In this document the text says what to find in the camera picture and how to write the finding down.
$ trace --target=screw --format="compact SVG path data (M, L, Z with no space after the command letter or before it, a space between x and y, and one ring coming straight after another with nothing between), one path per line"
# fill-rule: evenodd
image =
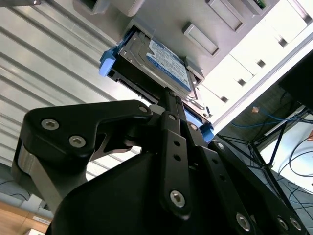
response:
M242 227L245 231L249 232L251 227L249 221L240 213L236 215L237 223Z
M281 218L281 217L277 217L277 220L279 222L279 224L285 229L288 230L288 225L285 223L285 221Z
M176 190L171 191L170 198L172 202L175 204L175 206L179 208L182 208L183 206L185 206L185 198L180 192Z
M174 115L169 114L168 116L170 117L171 120L176 120L176 117Z
M297 229L297 230L301 230L301 226L300 224L292 217L290 217L290 222L292 223L292 225Z
M54 131L59 128L59 123L53 119L45 119L41 122L41 126L49 131Z
M86 144L86 141L83 137L81 136L72 136L69 138L69 143L75 148L81 148L84 147Z
M221 143L217 143L217 146L218 146L221 150L224 150L224 149L225 149L224 145L222 145Z
M148 110L145 107L140 106L139 109L143 111L144 113L148 112Z
M192 123L190 123L190 127L194 130L194 131L196 131L198 128L194 125L194 124L192 124Z

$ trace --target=label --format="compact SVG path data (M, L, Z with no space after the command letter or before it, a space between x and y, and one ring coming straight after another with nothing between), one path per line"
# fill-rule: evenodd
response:
M182 60L167 47L153 40L150 41L149 48L154 54L147 53L147 59L187 91L191 92L187 71Z
M41 219L41 218L39 218L39 217L37 217L37 216L34 216L34 217L33 217L33 220L36 220L36 221L41 222L41 223L46 224L46 225L49 225L49 224L50 224L50 221L47 221L47 220L45 220L45 219Z

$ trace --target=black stand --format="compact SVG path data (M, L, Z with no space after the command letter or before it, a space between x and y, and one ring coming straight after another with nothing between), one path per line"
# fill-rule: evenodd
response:
M86 181L90 160L132 146L141 154ZM12 170L55 213L49 235L307 232L225 143L207 146L169 90L151 108L129 100L30 111Z
M288 208L291 211L296 213L294 208L293 208L293 206L291 205L289 199L287 198L287 196L285 195L285 193L283 192L283 190L279 186L277 180L275 179L274 175L272 174L272 172L270 170L272 168L272 164L273 164L275 155L277 153L278 146L279 146L280 141L282 139L282 136L284 134L286 125L287 125L287 123L284 123L278 129L276 129L275 132L270 133L270 135L273 135L274 133L279 131L279 136L278 136L275 148L273 150L273 154L272 154L271 159L270 159L268 164L264 161L264 159L261 156L259 150L257 149L257 144L260 144L265 139L264 137L262 137L262 138L260 138L260 139L258 139L256 141L252 141L252 142L247 142L245 140L236 139L236 138L232 138L232 137L225 137L225 136L221 136L221 135L218 135L218 137L221 138L223 141L225 141L230 146L232 146L233 148L235 148L236 150L238 150L240 153L242 153L248 159L250 159L251 161L256 163L259 166L259 169L263 171L263 174L264 174L265 178L267 179L267 181L268 181L269 185L272 187L272 189L274 189L274 191L276 192L277 196L283 200L283 202L286 204L286 206L288 206ZM237 143L240 143L240 144L247 145L253 151L255 158L252 158L250 155L245 153L243 150L241 150L238 146L234 145L232 142L237 142Z

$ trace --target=metal panel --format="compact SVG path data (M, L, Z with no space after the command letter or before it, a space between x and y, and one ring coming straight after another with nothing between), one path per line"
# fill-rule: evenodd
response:
M11 165L23 117L31 109L141 100L98 75L103 51L113 46L105 36L73 10L71 0L0 8L0 163ZM90 176L109 169L92 164L88 170L96 172Z

